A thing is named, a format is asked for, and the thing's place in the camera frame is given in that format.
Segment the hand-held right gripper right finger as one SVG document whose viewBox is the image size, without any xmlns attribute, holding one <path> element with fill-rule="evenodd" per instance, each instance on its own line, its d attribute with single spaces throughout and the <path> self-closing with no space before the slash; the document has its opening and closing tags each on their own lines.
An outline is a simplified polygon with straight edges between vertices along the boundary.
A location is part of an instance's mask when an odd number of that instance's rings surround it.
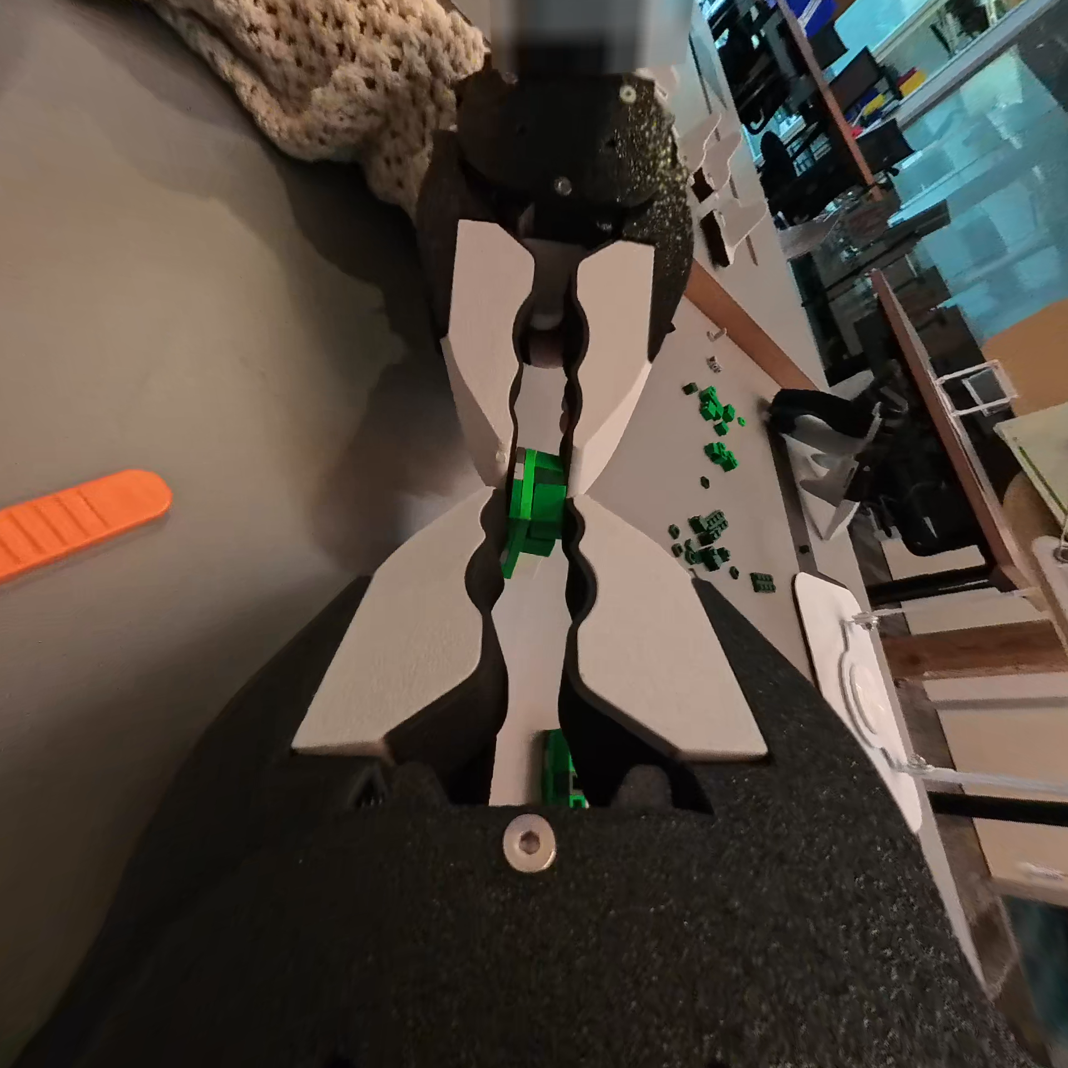
<svg viewBox="0 0 1068 1068">
<path fill-rule="evenodd" d="M 749 761 L 768 747 L 698 586 L 668 550 L 596 502 L 567 502 L 567 678 L 656 752 Z"/>
</svg>

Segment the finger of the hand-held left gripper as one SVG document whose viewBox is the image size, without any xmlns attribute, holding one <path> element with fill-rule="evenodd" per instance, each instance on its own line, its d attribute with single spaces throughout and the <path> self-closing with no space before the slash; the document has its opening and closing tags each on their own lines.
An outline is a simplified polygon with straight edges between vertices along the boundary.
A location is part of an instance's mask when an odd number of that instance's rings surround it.
<svg viewBox="0 0 1068 1068">
<path fill-rule="evenodd" d="M 511 472 L 516 324 L 534 279 L 533 255 L 504 229 L 459 221 L 442 350 L 464 443 L 485 485 L 502 485 Z"/>
<path fill-rule="evenodd" d="M 580 404 L 570 436 L 570 494 L 588 492 L 604 471 L 648 379 L 654 252 L 619 241 L 578 266 L 586 342 L 572 377 Z"/>
</svg>

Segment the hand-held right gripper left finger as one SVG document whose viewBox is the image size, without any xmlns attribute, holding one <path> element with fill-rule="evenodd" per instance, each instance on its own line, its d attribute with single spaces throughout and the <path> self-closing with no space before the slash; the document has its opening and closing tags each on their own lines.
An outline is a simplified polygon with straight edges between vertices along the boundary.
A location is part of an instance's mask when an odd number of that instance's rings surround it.
<svg viewBox="0 0 1068 1068">
<path fill-rule="evenodd" d="M 508 678 L 492 611 L 504 590 L 503 493 L 481 488 L 370 578 L 293 750 L 467 764 L 492 745 Z"/>
</svg>

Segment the green lego creeper head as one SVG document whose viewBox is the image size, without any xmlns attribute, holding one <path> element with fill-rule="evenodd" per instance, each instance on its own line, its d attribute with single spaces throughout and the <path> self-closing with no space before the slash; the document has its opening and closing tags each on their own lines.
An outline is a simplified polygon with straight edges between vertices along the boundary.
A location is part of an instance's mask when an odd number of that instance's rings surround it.
<svg viewBox="0 0 1068 1068">
<path fill-rule="evenodd" d="M 571 753 L 560 728 L 541 733 L 541 804 L 551 808 L 588 808 Z"/>
</svg>

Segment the green lego assembly white brick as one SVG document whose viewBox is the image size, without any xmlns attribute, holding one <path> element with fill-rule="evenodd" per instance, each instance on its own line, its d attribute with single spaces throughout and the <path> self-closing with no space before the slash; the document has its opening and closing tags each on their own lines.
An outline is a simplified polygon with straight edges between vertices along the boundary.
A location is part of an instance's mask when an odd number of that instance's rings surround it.
<svg viewBox="0 0 1068 1068">
<path fill-rule="evenodd" d="M 522 557 L 550 557 L 561 538 L 568 496 L 561 456 L 518 447 L 508 484 L 507 537 L 502 574 L 511 580 Z"/>
</svg>

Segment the person's left forearm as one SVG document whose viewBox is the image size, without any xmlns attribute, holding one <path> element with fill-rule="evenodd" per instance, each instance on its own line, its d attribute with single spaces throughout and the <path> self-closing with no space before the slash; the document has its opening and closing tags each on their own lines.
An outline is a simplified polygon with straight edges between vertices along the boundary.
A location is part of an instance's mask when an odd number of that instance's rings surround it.
<svg viewBox="0 0 1068 1068">
<path fill-rule="evenodd" d="M 417 216 L 454 88 L 488 56 L 483 33 L 434 1 L 150 1 L 277 150 L 356 164 L 378 200 Z"/>
</svg>

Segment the scattered bright green lego pieces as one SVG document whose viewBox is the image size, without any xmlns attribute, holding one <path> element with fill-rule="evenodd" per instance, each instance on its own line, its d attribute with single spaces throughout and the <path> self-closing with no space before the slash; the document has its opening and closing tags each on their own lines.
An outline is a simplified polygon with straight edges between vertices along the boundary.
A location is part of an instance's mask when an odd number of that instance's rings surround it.
<svg viewBox="0 0 1068 1068">
<path fill-rule="evenodd" d="M 680 387 L 680 392 L 698 406 L 696 410 L 704 428 L 713 434 L 711 440 L 701 447 L 705 457 L 723 473 L 737 470 L 739 459 L 731 447 L 734 444 L 731 436 L 737 437 L 747 428 L 747 419 L 733 404 L 721 398 L 714 384 L 700 388 L 695 381 L 689 381 Z"/>
</svg>

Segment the scattered dark green lego pieces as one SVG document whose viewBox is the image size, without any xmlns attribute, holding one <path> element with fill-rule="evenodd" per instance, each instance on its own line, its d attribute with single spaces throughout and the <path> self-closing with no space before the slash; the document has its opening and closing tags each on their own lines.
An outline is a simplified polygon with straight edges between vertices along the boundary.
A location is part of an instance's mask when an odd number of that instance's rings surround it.
<svg viewBox="0 0 1068 1068">
<path fill-rule="evenodd" d="M 673 516 L 666 533 L 674 559 L 694 577 L 720 577 L 738 583 L 743 518 L 739 503 L 741 478 L 738 464 L 722 464 L 698 476 L 698 496 L 688 499 L 688 508 Z"/>
</svg>

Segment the person's left hand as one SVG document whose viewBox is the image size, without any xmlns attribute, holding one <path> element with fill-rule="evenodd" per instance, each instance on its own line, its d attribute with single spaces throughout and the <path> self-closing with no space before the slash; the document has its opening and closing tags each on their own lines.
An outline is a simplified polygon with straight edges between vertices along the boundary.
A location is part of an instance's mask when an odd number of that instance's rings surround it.
<svg viewBox="0 0 1068 1068">
<path fill-rule="evenodd" d="M 523 362 L 530 367 L 563 368 L 572 359 L 574 340 L 563 325 L 552 329 L 527 329 L 522 340 Z"/>
</svg>

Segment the book stand with white base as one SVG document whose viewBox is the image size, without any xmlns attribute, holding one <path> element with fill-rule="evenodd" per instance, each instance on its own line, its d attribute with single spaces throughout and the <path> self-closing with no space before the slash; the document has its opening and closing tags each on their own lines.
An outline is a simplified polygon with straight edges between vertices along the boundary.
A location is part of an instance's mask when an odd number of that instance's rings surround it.
<svg viewBox="0 0 1068 1068">
<path fill-rule="evenodd" d="M 880 616 L 863 610 L 855 595 L 821 572 L 820 552 L 807 540 L 808 556 L 794 577 L 808 661 L 822 696 L 858 742 L 904 824 L 918 834 L 922 798 L 934 787 L 945 812 L 973 819 L 1066 826 L 1066 774 L 959 770 L 932 764 L 909 749 L 895 714 L 888 676 L 879 660 Z"/>
</svg>

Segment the black office chair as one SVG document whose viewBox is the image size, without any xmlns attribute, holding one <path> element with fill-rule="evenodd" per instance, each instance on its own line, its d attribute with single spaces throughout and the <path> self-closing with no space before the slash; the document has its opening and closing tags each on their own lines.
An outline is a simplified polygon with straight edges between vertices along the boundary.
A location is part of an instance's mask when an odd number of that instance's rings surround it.
<svg viewBox="0 0 1068 1068">
<path fill-rule="evenodd" d="M 799 175 L 778 134 L 770 130 L 761 134 L 759 150 L 758 177 L 775 225 L 782 230 L 822 215 L 823 207 L 815 203 L 818 191 Z"/>
<path fill-rule="evenodd" d="M 888 536 L 895 534 L 920 557 L 987 541 L 947 457 L 912 447 L 888 453 L 874 474 L 867 508 Z"/>
</svg>

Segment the spare hand-held gripper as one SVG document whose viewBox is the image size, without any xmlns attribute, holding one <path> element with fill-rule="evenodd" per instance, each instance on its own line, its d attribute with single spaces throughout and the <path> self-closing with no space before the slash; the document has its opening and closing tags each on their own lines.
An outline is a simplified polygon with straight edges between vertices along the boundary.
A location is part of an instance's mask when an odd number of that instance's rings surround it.
<svg viewBox="0 0 1068 1068">
<path fill-rule="evenodd" d="M 874 498 L 908 412 L 904 396 L 888 384 L 871 383 L 854 398 L 781 389 L 771 399 L 768 430 L 808 447 L 808 465 L 816 471 L 801 478 L 799 488 L 832 511 L 817 525 L 822 541 L 832 541 Z"/>
</svg>

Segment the orange brick separator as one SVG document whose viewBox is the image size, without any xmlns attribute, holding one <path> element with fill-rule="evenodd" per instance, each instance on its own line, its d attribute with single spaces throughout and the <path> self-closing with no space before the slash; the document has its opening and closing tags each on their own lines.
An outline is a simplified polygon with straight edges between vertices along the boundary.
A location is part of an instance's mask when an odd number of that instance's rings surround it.
<svg viewBox="0 0 1068 1068">
<path fill-rule="evenodd" d="M 173 491 L 151 471 L 126 469 L 1 511 L 1 583 L 147 527 Z"/>
</svg>

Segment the tan rounded board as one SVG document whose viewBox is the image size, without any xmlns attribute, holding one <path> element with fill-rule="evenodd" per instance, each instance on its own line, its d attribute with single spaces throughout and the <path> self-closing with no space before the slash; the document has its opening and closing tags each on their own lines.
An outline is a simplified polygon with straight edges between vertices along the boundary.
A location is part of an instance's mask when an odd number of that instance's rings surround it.
<svg viewBox="0 0 1068 1068">
<path fill-rule="evenodd" d="M 1056 301 L 981 343 L 1015 389 L 1018 414 L 1067 402 L 1067 300 Z"/>
</svg>

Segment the white frame stand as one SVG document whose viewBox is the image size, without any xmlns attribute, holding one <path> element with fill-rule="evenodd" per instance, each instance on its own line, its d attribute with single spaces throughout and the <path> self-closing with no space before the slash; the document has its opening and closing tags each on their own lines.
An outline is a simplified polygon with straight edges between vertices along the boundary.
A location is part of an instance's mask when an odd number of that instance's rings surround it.
<svg viewBox="0 0 1068 1068">
<path fill-rule="evenodd" d="M 936 377 L 951 417 L 992 417 L 1011 407 L 1019 392 L 1001 361 L 988 360 Z"/>
</svg>

